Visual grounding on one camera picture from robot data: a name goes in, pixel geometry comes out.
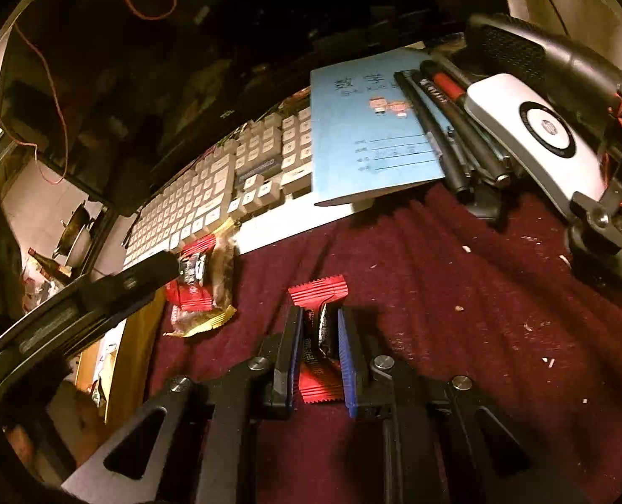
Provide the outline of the red black candy packet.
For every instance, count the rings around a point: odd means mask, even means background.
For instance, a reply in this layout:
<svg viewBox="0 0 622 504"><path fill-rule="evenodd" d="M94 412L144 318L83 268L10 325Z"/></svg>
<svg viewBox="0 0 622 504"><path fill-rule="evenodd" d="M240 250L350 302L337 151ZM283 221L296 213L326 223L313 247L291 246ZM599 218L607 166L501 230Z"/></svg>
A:
<svg viewBox="0 0 622 504"><path fill-rule="evenodd" d="M349 286L344 276L297 284L288 289L303 313L302 365L298 389L305 404L330 403L344 397L338 353L338 311Z"/></svg>

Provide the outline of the dark sauce bottle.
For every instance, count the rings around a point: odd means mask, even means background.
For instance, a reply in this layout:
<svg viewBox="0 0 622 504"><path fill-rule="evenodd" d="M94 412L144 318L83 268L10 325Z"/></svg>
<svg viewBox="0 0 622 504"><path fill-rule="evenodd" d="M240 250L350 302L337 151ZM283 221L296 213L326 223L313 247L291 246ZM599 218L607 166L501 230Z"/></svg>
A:
<svg viewBox="0 0 622 504"><path fill-rule="evenodd" d="M28 255L39 265L41 273L49 280L53 280L62 286L68 286L72 282L72 270L60 265L53 258L43 256L33 248L28 248Z"/></svg>

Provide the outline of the gold cardboard box tray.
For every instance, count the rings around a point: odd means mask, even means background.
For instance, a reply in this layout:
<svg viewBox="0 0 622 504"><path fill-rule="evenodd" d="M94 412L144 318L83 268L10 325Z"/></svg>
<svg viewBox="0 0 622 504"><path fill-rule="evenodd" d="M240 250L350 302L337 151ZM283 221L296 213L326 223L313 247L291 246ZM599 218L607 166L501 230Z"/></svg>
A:
<svg viewBox="0 0 622 504"><path fill-rule="evenodd" d="M97 361L105 361L107 386L105 422L121 428L143 403L151 353L165 312L163 289L153 300L79 354L74 383L87 391L97 380Z"/></svg>

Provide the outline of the red snack packet pile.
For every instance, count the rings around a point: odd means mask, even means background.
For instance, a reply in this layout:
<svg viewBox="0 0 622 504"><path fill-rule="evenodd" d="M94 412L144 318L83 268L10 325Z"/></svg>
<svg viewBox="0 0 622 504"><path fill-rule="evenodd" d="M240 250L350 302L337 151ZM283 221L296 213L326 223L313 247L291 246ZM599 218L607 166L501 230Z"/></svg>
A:
<svg viewBox="0 0 622 504"><path fill-rule="evenodd" d="M179 276L168 283L171 330L165 337L189 339L218 330L236 314L232 305L235 242L232 230L207 234L183 247Z"/></svg>

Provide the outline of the dark red table cloth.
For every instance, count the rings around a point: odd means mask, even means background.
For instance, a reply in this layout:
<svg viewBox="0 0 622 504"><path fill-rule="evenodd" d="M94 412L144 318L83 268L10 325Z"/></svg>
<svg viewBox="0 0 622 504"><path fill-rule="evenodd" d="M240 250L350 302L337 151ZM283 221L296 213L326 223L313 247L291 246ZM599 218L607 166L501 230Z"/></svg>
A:
<svg viewBox="0 0 622 504"><path fill-rule="evenodd" d="M175 375L220 377L282 330L290 287L341 274L356 318L396 355L435 379L468 374L590 501L622 503L622 292L578 280L563 233L531 191L503 232L443 186L393 194L239 257L234 319L159 338L148 389Z"/></svg>

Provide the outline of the beige mechanical keyboard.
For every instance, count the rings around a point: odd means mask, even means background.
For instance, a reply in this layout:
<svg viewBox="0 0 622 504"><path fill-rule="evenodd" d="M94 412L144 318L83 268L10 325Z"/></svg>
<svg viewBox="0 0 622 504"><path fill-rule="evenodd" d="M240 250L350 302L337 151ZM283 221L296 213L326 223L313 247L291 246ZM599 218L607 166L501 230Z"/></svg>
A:
<svg viewBox="0 0 622 504"><path fill-rule="evenodd" d="M218 229L309 194L311 107L271 112L220 140L139 210L125 239L124 265L177 252Z"/></svg>

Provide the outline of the black monitor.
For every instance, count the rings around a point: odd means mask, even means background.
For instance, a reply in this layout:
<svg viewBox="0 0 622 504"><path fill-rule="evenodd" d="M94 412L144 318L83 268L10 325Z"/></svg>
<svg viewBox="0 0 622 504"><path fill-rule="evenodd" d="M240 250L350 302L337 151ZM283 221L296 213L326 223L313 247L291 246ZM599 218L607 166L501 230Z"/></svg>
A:
<svg viewBox="0 0 622 504"><path fill-rule="evenodd" d="M5 48L0 125L133 213L313 69L434 42L507 0L32 0Z"/></svg>

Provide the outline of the blue exercise notebook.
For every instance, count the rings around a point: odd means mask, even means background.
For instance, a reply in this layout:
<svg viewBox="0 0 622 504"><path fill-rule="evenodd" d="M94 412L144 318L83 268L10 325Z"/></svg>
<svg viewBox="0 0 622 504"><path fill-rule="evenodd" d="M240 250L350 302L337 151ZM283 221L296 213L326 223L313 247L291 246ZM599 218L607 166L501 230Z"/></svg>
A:
<svg viewBox="0 0 622 504"><path fill-rule="evenodd" d="M319 206L375 198L444 177L394 74L427 59L400 48L311 72L312 191Z"/></svg>

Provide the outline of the red black marker pen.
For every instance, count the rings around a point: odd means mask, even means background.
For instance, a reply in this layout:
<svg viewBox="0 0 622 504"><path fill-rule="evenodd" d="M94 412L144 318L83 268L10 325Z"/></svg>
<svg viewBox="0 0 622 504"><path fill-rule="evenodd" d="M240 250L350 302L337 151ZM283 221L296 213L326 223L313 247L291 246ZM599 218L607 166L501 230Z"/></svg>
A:
<svg viewBox="0 0 622 504"><path fill-rule="evenodd" d="M455 129L464 145L475 157L490 182L498 186L499 189L509 186L511 175L508 167L484 141L465 112L434 81L441 74L439 66L432 60L423 60L419 65L419 71L422 74L422 78L417 80L420 88L431 98L440 112L447 117L452 128Z"/></svg>

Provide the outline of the black microphone stand device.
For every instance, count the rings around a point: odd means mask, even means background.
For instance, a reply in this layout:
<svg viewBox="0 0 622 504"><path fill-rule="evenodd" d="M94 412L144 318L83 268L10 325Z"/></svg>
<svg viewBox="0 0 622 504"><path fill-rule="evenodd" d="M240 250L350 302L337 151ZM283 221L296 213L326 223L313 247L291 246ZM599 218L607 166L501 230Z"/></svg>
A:
<svg viewBox="0 0 622 504"><path fill-rule="evenodd" d="M508 15L475 14L468 44L490 64L545 96L597 139L598 155L617 162L601 199L576 194L567 231L577 260L622 283L622 67L564 35Z"/></svg>

